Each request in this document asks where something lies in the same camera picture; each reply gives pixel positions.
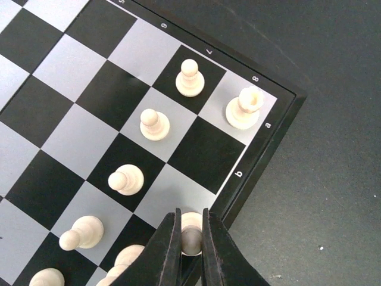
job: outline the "black square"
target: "black square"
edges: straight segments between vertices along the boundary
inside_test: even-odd
[[[62,250],[58,238],[49,233],[13,286],[29,285],[34,274],[46,268],[58,269],[64,275],[65,286],[85,286],[96,265],[76,250]]]
[[[82,184],[80,176],[39,151],[5,198],[50,230]]]
[[[31,76],[0,114],[0,121],[41,147],[72,104]]]
[[[136,18],[104,0],[90,1],[67,34],[108,58]]]
[[[3,279],[0,277],[0,286],[10,286],[10,284],[6,283]]]
[[[32,73],[61,34],[55,27],[21,9],[0,34],[0,54]]]
[[[199,71],[205,78],[204,89],[199,95],[192,98],[183,96],[176,88],[176,77],[181,71],[181,64],[188,58],[191,58],[197,62]],[[181,46],[161,72],[153,87],[166,96],[177,101],[182,106],[188,108],[190,111],[198,114],[209,99],[210,95],[213,93],[213,90],[221,81],[224,74],[225,70],[221,67],[215,65],[211,61],[200,56],[199,54],[196,54],[188,48]]]
[[[76,103],[120,130],[148,89],[147,84],[106,61]]]
[[[143,188],[135,195],[121,195],[108,186],[108,177],[124,164],[132,164],[140,168],[144,174]],[[165,163],[146,149],[138,146],[122,134],[118,134],[114,142],[101,158],[88,177],[88,182],[109,195],[122,206],[134,212]]]
[[[133,244],[146,246],[154,233],[155,228],[153,226],[133,214],[99,267],[108,272],[114,266],[119,252]]]
[[[12,0],[15,3],[18,3],[19,5],[23,6],[28,0]]]
[[[216,194],[244,148],[241,142],[197,117],[168,164]]]

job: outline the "chess piece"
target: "chess piece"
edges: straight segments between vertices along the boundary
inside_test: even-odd
[[[238,97],[232,99],[226,107],[226,119],[234,128],[249,129],[258,121],[259,109],[262,107],[264,96],[262,91],[251,86],[241,90]]]
[[[117,279],[115,276],[106,276],[102,280],[100,280],[95,286],[110,286],[114,280]]]
[[[205,79],[198,70],[195,60],[187,59],[181,65],[181,71],[176,77],[176,88],[185,97],[195,97],[205,86]]]
[[[122,195],[134,195],[139,192],[144,184],[144,175],[135,165],[126,164],[120,166],[108,177],[108,185],[111,189]]]
[[[100,280],[96,286],[109,286],[119,275],[123,273],[143,251],[144,246],[142,245],[130,245],[119,252],[117,258],[115,259],[114,267],[112,267],[105,278]]]
[[[159,141],[164,139],[170,129],[169,119],[161,112],[146,109],[140,115],[140,131],[148,140]]]
[[[114,267],[112,267],[112,268],[107,272],[106,277],[109,277],[109,276],[118,277],[118,276],[119,276],[120,274],[122,274],[123,271],[125,271],[128,267],[129,267],[129,265],[125,265],[125,264],[115,265]]]
[[[181,215],[182,254],[197,256],[202,248],[202,215],[189,212]]]
[[[117,258],[115,259],[114,266],[117,265],[127,265],[130,266],[141,254],[144,246],[139,244],[134,244],[126,247],[121,252],[119,252]]]
[[[103,237],[102,222],[95,216],[83,216],[77,219],[71,229],[60,237],[60,247],[70,251],[75,248],[92,248]]]
[[[64,286],[64,284],[64,275],[54,268],[37,272],[29,282],[29,286]]]

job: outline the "gray square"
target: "gray square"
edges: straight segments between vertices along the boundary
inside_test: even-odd
[[[29,73],[2,55],[0,55],[0,67],[0,110],[2,110]]]
[[[34,72],[34,76],[75,102],[106,59],[64,35]]]
[[[140,131],[140,114],[147,108],[162,112],[169,119],[169,133],[160,141],[150,141]],[[151,88],[135,108],[120,133],[166,162],[180,144],[180,141],[195,119],[196,114],[156,89]]]
[[[49,231],[7,200],[0,202],[0,277],[13,285]]]
[[[107,272],[104,271],[102,268],[95,269],[93,275],[91,276],[89,282],[86,284],[86,286],[94,286],[96,285],[100,280],[105,278],[107,275]]]
[[[153,85],[179,47],[177,39],[138,19],[108,60]]]
[[[212,192],[166,164],[134,214],[158,228],[165,215],[174,212],[176,207],[180,208],[182,213],[202,213],[202,210],[210,208],[215,200],[216,195]]]
[[[86,179],[117,134],[111,126],[73,104],[42,149]]]
[[[21,6],[12,0],[2,0],[0,3],[0,33],[8,26]]]
[[[241,143],[249,145],[273,108],[276,97],[264,91],[264,104],[260,109],[258,122],[247,130],[239,130],[231,126],[226,120],[225,110],[230,100],[237,97],[243,88],[252,85],[244,78],[227,71],[198,115]]]
[[[63,32],[87,2],[89,0],[30,0],[24,8]]]
[[[39,149],[2,122],[0,138],[0,195],[4,197]]]
[[[102,240],[93,248],[77,248],[76,250],[99,265],[126,226],[132,213],[90,183],[85,182],[57,220],[51,232],[60,237],[82,216],[95,216],[103,223]]]

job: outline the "pawn base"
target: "pawn base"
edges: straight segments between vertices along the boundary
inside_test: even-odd
[[[103,223],[101,222],[100,219],[98,219],[95,216],[83,216],[74,222],[72,229],[81,228],[81,225],[83,224],[89,225],[91,227],[92,237],[88,242],[81,244],[79,248],[85,248],[85,249],[92,248],[96,246],[103,237],[103,233],[104,233]]]
[[[187,88],[182,83],[182,72],[176,77],[176,88],[185,97],[195,97],[201,93],[205,86],[205,79],[201,72],[198,72],[198,83],[196,86]]]
[[[256,112],[252,113],[251,116],[245,120],[238,120],[233,115],[233,109],[238,105],[238,97],[232,99],[227,107],[226,107],[226,119],[229,122],[230,125],[232,125],[234,128],[240,129],[240,130],[246,130],[250,127],[253,127],[253,125],[256,124],[260,117],[260,111],[257,110]]]

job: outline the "dark gray background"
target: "dark gray background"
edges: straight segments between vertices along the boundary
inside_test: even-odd
[[[155,2],[308,92],[230,230],[248,261],[274,286],[381,285],[381,2]]]

